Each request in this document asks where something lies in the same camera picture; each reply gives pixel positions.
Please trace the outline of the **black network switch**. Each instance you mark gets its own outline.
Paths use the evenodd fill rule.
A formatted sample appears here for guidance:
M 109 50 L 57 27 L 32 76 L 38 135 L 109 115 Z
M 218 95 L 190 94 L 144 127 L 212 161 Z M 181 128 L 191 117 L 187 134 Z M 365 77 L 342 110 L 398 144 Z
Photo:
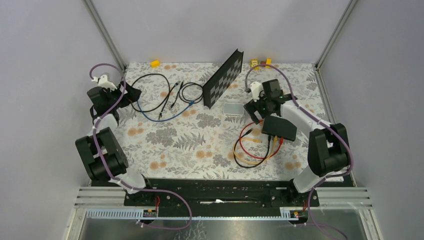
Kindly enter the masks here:
M 294 142 L 297 136 L 297 129 L 298 128 L 287 119 L 268 115 L 263 119 L 261 133 Z

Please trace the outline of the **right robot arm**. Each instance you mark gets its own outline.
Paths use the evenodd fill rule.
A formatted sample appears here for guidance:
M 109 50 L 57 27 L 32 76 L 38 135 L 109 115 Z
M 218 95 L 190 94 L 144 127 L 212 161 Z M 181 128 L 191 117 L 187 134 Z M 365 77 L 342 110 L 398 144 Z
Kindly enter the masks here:
M 315 185 L 330 173 L 341 171 L 351 164 L 346 127 L 331 124 L 301 107 L 292 92 L 285 94 L 277 79 L 254 81 L 246 87 L 252 99 L 244 105 L 254 123 L 263 119 L 262 133 L 295 141 L 297 131 L 308 138 L 307 167 L 291 179 L 287 201 L 301 205 Z

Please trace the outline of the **white network switch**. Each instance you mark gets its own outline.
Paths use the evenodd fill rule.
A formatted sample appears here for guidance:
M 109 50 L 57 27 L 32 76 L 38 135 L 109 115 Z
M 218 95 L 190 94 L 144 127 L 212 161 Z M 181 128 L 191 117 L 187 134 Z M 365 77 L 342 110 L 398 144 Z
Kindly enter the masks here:
M 226 102 L 223 104 L 223 114 L 229 116 L 243 116 L 244 105 L 241 103 Z

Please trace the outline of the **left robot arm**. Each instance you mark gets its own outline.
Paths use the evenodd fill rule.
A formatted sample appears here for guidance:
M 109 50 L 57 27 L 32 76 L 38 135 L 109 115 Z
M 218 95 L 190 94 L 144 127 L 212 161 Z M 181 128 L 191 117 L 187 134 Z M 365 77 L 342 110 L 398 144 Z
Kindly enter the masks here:
M 125 97 L 139 96 L 138 90 L 122 94 L 96 86 L 87 92 L 92 102 L 92 130 L 75 141 L 75 146 L 89 178 L 123 187 L 144 206 L 152 204 L 155 192 L 147 187 L 146 178 L 129 168 L 128 158 L 118 143 L 115 131 L 119 126 L 118 109 L 129 105 Z

